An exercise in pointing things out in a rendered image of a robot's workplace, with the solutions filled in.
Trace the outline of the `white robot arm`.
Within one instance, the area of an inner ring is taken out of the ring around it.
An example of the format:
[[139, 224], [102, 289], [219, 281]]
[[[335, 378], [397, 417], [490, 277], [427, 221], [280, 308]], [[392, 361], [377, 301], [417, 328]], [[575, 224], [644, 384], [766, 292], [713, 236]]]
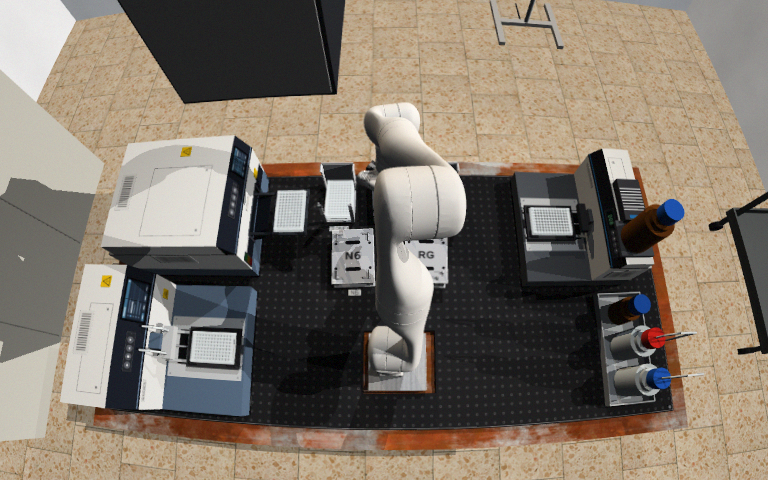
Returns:
[[375, 302], [387, 325], [375, 327], [368, 344], [379, 376], [417, 368], [433, 295], [429, 271], [403, 241], [455, 236], [466, 216], [459, 175], [423, 142], [419, 127], [419, 112], [410, 103], [374, 106], [364, 116], [376, 169], [361, 171], [358, 181], [374, 191]]

